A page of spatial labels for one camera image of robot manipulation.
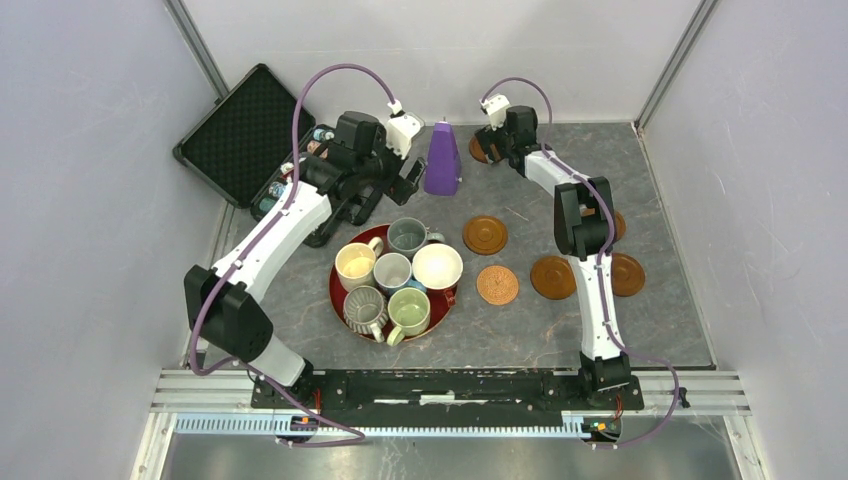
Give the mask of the grey green mug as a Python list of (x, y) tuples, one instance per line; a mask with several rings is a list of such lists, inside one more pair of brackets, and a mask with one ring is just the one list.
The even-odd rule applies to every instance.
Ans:
[(411, 217), (391, 223), (386, 239), (391, 252), (399, 253), (407, 259), (412, 259), (419, 250), (432, 242), (445, 242), (443, 234), (431, 232), (420, 220)]

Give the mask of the red round tray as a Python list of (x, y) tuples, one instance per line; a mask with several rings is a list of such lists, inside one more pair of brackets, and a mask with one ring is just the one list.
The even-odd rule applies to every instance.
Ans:
[(365, 312), (373, 313), (373, 316), (375, 316), (375, 308), (383, 307), (381, 317), (366, 323), (355, 322), (354, 314), (357, 314), (359, 309), (353, 301), (349, 302), (347, 300), (349, 292), (344, 288), (344, 283), (339, 276), (338, 270), (335, 267), (332, 267), (330, 270), (329, 296), (333, 309), (340, 321), (362, 338), (376, 343), (386, 343), (388, 340), (395, 341), (389, 343), (390, 346), (394, 346), (401, 342), (409, 342), (423, 337), (436, 328), (449, 314), (451, 308), (456, 305), (458, 285), (455, 284), (451, 288), (443, 290), (428, 289), (426, 295), (430, 306), (429, 324), (415, 335), (403, 334), (403, 337), (394, 333), (396, 326), (389, 316), (389, 297), (376, 285), (369, 285), (369, 288), (370, 290), (365, 295), (361, 295), (366, 300), (366, 303), (363, 304), (366, 308)]

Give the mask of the white bowl cup red outside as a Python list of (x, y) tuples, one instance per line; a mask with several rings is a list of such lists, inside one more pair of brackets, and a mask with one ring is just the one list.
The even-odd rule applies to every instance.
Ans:
[(455, 287), (464, 271), (459, 252), (451, 246), (434, 243), (421, 248), (412, 259), (412, 274), (425, 288), (434, 291)]

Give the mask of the brown wooden coaster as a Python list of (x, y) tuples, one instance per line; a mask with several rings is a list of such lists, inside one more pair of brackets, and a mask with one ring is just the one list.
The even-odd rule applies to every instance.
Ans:
[(471, 157), (474, 160), (476, 160), (480, 163), (483, 163), (483, 164), (489, 164), (490, 163), (490, 161), (489, 161), (485, 151), (483, 150), (479, 140), (475, 136), (471, 137), (469, 144), (468, 144), (468, 149), (469, 149), (469, 154), (471, 155)]
[(615, 212), (615, 242), (620, 241), (626, 234), (627, 224), (623, 217), (623, 215), (616, 211)]
[(612, 290), (616, 296), (634, 296), (644, 288), (646, 274), (642, 265), (634, 257), (614, 252), (611, 268)]
[(463, 228), (463, 242), (472, 252), (493, 255), (508, 242), (508, 229), (498, 218), (480, 215), (471, 218)]
[(530, 279), (535, 291), (550, 300), (563, 300), (577, 291), (574, 274), (564, 257), (539, 258), (531, 268)]

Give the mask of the woven rattan coaster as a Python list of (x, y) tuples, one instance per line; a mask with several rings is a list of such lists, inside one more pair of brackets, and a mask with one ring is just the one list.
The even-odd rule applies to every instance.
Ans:
[(517, 298), (520, 283), (516, 274), (501, 265), (484, 268), (476, 280), (479, 295), (489, 304), (503, 306)]

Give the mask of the black poker chip case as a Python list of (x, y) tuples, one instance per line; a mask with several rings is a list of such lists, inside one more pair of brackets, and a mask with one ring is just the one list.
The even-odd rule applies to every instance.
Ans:
[(354, 163), (386, 147), (386, 129), (356, 111), (334, 125), (309, 112), (295, 114), (296, 98), (271, 69), (258, 64), (173, 149), (175, 159), (197, 174), (229, 204), (261, 220), (286, 196), (282, 171), (292, 149), (301, 152), (301, 184), (330, 201), (330, 217), (305, 245), (324, 246), (344, 223), (354, 225), (351, 177)]

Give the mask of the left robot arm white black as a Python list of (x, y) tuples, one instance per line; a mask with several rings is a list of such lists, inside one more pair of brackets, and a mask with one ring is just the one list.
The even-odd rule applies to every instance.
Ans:
[(314, 394), (310, 363), (286, 346), (260, 306), (279, 270), (315, 233), (338, 224), (344, 209), (362, 190), (402, 204), (412, 178), (400, 171), (423, 121), (399, 112), (381, 123), (371, 115), (342, 114), (318, 148), (294, 154), (283, 171), (282, 197), (230, 253), (212, 267), (193, 266), (184, 278), (191, 330), (188, 363), (204, 374), (196, 347), (204, 339), (276, 382), (275, 392), (290, 407), (306, 405)]

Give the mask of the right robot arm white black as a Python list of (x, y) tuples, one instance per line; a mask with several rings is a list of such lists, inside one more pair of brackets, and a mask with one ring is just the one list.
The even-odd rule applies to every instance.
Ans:
[(630, 382), (630, 360), (618, 332), (612, 288), (615, 211), (609, 181), (565, 164), (537, 140), (538, 117), (503, 96), (482, 103), (488, 125), (475, 133), (486, 160), (508, 162), (552, 196), (553, 233), (576, 281), (582, 340), (577, 392), (591, 408), (612, 401)]

